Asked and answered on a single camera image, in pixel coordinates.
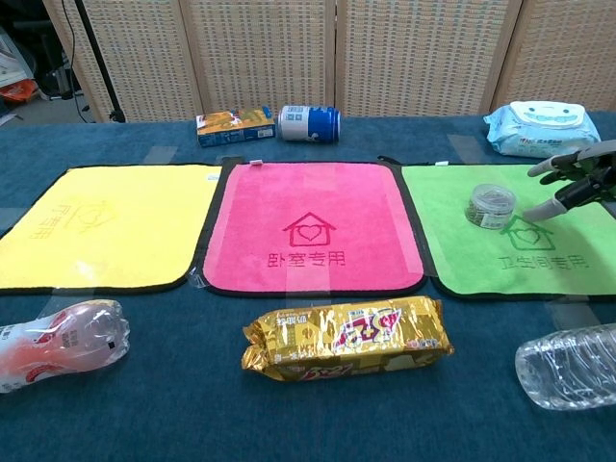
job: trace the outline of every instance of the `floor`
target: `floor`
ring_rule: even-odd
[[[79,108],[82,109],[87,103],[84,96],[78,96]],[[75,101],[73,99],[57,99],[46,101],[37,97],[27,104],[15,106],[12,113],[16,115],[13,119],[0,127],[18,127],[23,125],[43,125],[49,123],[84,123],[79,117]],[[88,122],[92,122],[91,112],[81,112],[81,115]]]

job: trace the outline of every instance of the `blue and white can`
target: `blue and white can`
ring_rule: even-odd
[[[278,132],[286,141],[335,142],[340,137],[340,111],[325,106],[284,106]]]

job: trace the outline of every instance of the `yellow towel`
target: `yellow towel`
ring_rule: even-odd
[[[201,165],[68,170],[0,240],[0,290],[179,282],[219,174]]]

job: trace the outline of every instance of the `blue tablecloth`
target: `blue tablecloth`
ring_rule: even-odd
[[[616,138],[616,114],[592,117],[605,140]],[[217,164],[236,155],[532,162],[494,153],[486,132],[474,116],[350,118],[337,145],[266,140],[203,149],[193,122],[2,129],[0,228],[74,166]],[[270,310],[338,300],[228,298],[189,284],[118,296],[131,323],[128,356],[0,396],[0,460],[616,460],[616,407],[548,412],[518,383],[516,348],[554,331],[549,303],[461,302],[431,283],[420,294],[444,301],[453,356],[422,370],[313,383],[243,372],[242,326]],[[80,299],[0,296],[0,325]],[[593,307],[613,321],[610,305]]]

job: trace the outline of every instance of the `robotic arm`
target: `robotic arm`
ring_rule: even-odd
[[[528,221],[541,221],[566,214],[590,202],[614,200],[616,195],[616,140],[602,141],[574,154],[553,156],[528,171],[535,177],[548,173],[540,182],[572,180],[554,197],[524,212]]]

